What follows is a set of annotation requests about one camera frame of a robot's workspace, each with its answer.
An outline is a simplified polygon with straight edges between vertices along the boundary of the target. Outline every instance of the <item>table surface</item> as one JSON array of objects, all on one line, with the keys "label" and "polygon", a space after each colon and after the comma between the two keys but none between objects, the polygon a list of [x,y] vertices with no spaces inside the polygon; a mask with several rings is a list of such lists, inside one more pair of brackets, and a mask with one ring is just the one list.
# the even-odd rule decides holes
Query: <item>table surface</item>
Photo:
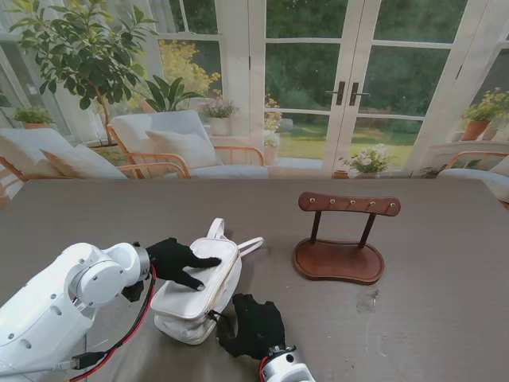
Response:
[{"label": "table surface", "polygon": [[[399,198],[400,214],[377,217],[368,240],[386,262],[374,286],[309,281],[293,270],[293,248],[313,223],[297,207],[303,191]],[[265,238],[243,259],[237,291],[276,303],[287,344],[304,353],[316,380],[507,379],[509,213],[480,181],[31,181],[0,216],[0,303],[76,242],[149,246],[175,236],[190,244],[215,217],[237,243]],[[358,240],[366,219],[324,213],[318,237]],[[88,349],[117,341],[138,308],[124,298],[103,308]],[[214,335],[196,347],[174,341],[150,312],[89,380],[255,382],[257,367],[230,357]]]}]

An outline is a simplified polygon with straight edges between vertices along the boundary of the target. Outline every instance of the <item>wooden bag holder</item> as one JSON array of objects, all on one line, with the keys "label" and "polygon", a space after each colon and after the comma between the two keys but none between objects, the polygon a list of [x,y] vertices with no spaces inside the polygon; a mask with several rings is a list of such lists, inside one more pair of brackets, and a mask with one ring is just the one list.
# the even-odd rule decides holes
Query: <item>wooden bag holder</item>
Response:
[{"label": "wooden bag holder", "polygon": [[[311,237],[302,240],[293,250],[293,265],[300,274],[312,280],[340,280],[365,285],[376,283],[382,277],[383,258],[366,240],[377,215],[399,214],[398,199],[303,193],[299,196],[299,207],[302,211],[315,212]],[[369,213],[360,242],[317,239],[323,211]]]}]

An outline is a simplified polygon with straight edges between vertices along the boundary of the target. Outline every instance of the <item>red cable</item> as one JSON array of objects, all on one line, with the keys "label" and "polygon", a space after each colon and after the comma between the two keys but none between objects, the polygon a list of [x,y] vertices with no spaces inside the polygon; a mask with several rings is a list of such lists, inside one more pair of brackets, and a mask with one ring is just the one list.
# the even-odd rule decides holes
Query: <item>red cable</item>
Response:
[{"label": "red cable", "polygon": [[[153,265],[151,265],[151,267],[152,267],[152,277],[155,280],[157,278],[156,270],[153,267]],[[145,316],[146,316],[147,312],[149,311],[150,303],[152,302],[152,298],[153,298],[153,293],[156,290],[155,285],[156,284],[154,283],[153,288],[150,291],[149,303],[146,305],[146,308],[143,311],[142,319],[140,320],[140,322],[134,328],[133,333],[131,333],[130,336],[128,338],[126,338],[126,340],[122,343],[122,345],[126,344],[134,336],[134,334],[138,331],[139,327],[142,325],[142,322],[145,319]],[[103,360],[98,365],[96,365],[92,370],[89,370],[88,372],[85,372],[85,373],[81,374],[80,376],[75,376],[74,378],[71,378],[69,381],[76,382],[77,380],[82,380],[83,378],[86,378],[86,377],[90,376],[91,374],[93,374],[94,372],[96,372],[97,370],[102,368],[110,360],[111,356],[113,356],[113,353],[115,352],[115,350],[116,349],[111,350],[108,353],[108,355],[106,357],[104,357]]]},{"label": "red cable", "polygon": [[262,361],[260,362],[260,367],[258,369],[258,375],[260,377],[260,382],[263,382],[265,379],[263,378],[263,367],[265,366],[265,363],[267,362],[267,360],[269,359],[269,357],[265,357],[262,359]]}]

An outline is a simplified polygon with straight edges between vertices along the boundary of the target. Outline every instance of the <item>white bag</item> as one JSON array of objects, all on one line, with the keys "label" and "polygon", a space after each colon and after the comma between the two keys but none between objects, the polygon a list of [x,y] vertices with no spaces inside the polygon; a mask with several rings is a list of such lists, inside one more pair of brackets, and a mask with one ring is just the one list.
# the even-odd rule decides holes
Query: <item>white bag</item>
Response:
[{"label": "white bag", "polygon": [[198,345],[205,341],[216,326],[215,316],[224,310],[237,287],[241,257],[262,244],[263,238],[257,237],[237,246],[224,236],[224,220],[216,218],[207,237],[196,240],[190,248],[200,258],[219,257],[221,264],[208,269],[185,269],[205,285],[202,291],[167,281],[150,304],[156,327],[186,344]]}]

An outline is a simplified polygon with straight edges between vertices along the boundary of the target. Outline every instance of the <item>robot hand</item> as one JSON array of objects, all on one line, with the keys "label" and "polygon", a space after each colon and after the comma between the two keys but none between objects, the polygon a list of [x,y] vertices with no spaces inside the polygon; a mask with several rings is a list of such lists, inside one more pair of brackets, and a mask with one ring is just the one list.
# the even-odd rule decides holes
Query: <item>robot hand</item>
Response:
[{"label": "robot hand", "polygon": [[273,302],[262,305],[251,294],[236,294],[233,305],[239,330],[236,338],[220,338],[227,352],[261,360],[261,382],[315,382],[295,346],[286,348],[285,326]]},{"label": "robot hand", "polygon": [[220,338],[220,345],[233,357],[242,355],[261,360],[269,349],[285,346],[285,326],[278,308],[272,301],[258,304],[251,294],[236,294],[233,305],[239,330],[236,338]]},{"label": "robot hand", "polygon": [[194,290],[203,290],[205,285],[183,271],[184,267],[212,268],[221,264],[221,259],[216,257],[208,259],[196,257],[190,247],[179,244],[173,237],[151,245],[146,250],[159,279],[173,280]]}]

